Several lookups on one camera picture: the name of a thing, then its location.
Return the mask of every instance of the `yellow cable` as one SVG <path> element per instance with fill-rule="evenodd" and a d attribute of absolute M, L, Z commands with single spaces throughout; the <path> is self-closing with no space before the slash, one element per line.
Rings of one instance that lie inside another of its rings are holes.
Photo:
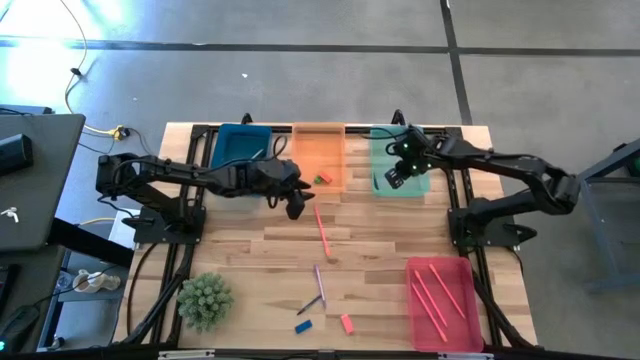
<path fill-rule="evenodd" d="M 78 64 L 78 66 L 76 67 L 76 69 L 80 70 L 80 67 L 82 66 L 82 64 L 84 64 L 84 61 L 87 59 L 87 37 L 84 35 L 84 30 L 82 30 L 82 26 L 80 26 L 80 22 L 78 21 L 76 16 L 73 15 L 73 12 L 71 12 L 71 9 L 69 9 L 69 7 L 64 2 L 64 0 L 60 0 L 60 2 L 65 7 L 65 9 L 67 9 L 67 12 L 73 18 L 73 21 L 76 22 L 76 25 L 78 25 L 78 30 L 80 30 L 80 34 L 82 35 L 82 42 L 84 44 L 84 53 L 82 54 L 82 60 L 80 60 L 80 64 Z M 73 78 L 75 76 L 76 76 L 76 74 L 71 74 L 71 78 L 69 79 L 69 83 L 67 84 L 67 88 L 64 91 L 64 103 L 67 106 L 67 110 L 69 110 L 69 113 L 71 113 L 71 114 L 74 114 L 74 112 L 73 112 L 73 110 L 71 110 L 71 106 L 69 105 L 69 93 L 71 92 L 71 84 L 73 83 Z M 89 130 L 89 131 L 93 131 L 95 133 L 98 133 L 98 134 L 111 135 L 111 136 L 114 137 L 114 139 L 120 140 L 119 139 L 120 138 L 120 136 L 119 136 L 120 129 L 119 128 L 115 128 L 115 129 L 111 129 L 111 130 L 101 130 L 101 129 L 96 129 L 96 128 L 91 127 L 91 126 L 86 125 L 86 124 L 84 125 L 84 128 Z"/>
<path fill-rule="evenodd" d="M 102 221 L 116 221 L 115 218 L 96 218 L 96 219 L 91 219 L 91 220 L 87 220 L 85 222 L 81 222 L 80 226 L 82 225 L 89 225 L 89 224 L 93 224 L 93 223 L 97 223 L 97 222 L 102 222 Z"/>

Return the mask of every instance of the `eraser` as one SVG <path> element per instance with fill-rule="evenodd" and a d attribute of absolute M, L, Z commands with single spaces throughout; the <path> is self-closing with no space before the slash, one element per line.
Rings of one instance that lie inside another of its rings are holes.
<path fill-rule="evenodd" d="M 302 324 L 296 326 L 296 334 L 300 334 L 301 332 L 310 329 L 312 326 L 311 324 L 311 320 L 307 320 L 305 322 L 303 322 Z"/>
<path fill-rule="evenodd" d="M 340 316 L 340 319 L 342 319 L 342 326 L 344 326 L 344 331 L 347 332 L 347 335 L 351 335 L 351 333 L 353 333 L 353 324 L 351 323 L 351 318 L 349 317 L 349 315 L 344 314 Z"/>
<path fill-rule="evenodd" d="M 331 176 L 329 176 L 326 172 L 324 171 L 320 171 L 320 173 L 318 174 L 318 176 L 320 176 L 322 178 L 322 180 L 324 180 L 324 182 L 326 182 L 327 184 L 331 184 L 331 181 L 333 179 L 331 179 Z"/>

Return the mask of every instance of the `blue eraser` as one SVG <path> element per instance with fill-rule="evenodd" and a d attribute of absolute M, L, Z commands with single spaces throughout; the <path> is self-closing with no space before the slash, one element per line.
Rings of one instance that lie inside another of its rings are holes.
<path fill-rule="evenodd" d="M 301 332 L 310 329 L 312 326 L 311 324 L 311 320 L 307 320 L 305 322 L 303 322 L 302 324 L 296 326 L 296 334 L 300 334 Z"/>

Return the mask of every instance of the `purple marker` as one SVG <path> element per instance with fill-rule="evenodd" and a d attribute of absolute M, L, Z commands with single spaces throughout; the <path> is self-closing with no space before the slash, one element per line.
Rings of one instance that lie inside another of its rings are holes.
<path fill-rule="evenodd" d="M 320 277 L 320 268 L 318 265 L 313 265 L 316 269 L 316 279 L 318 279 L 318 286 L 320 286 L 320 296 L 322 296 L 322 306 L 327 308 L 327 298 L 324 296 L 324 287 L 322 286 L 322 278 Z"/>

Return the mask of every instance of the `orange eraser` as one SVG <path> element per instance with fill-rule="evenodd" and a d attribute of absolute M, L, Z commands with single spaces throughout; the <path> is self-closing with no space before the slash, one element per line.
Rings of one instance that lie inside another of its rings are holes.
<path fill-rule="evenodd" d="M 331 176 L 329 176 L 326 172 L 324 171 L 320 171 L 318 173 L 318 176 L 320 176 L 322 178 L 322 180 L 324 180 L 324 182 L 326 182 L 327 184 L 331 184 L 331 181 L 333 179 L 331 179 Z"/>
<path fill-rule="evenodd" d="M 353 324 L 351 323 L 351 318 L 349 317 L 349 315 L 344 314 L 340 316 L 340 319 L 342 319 L 342 326 L 344 326 L 344 331 L 347 332 L 347 335 L 351 335 L 351 333 L 353 333 Z"/>

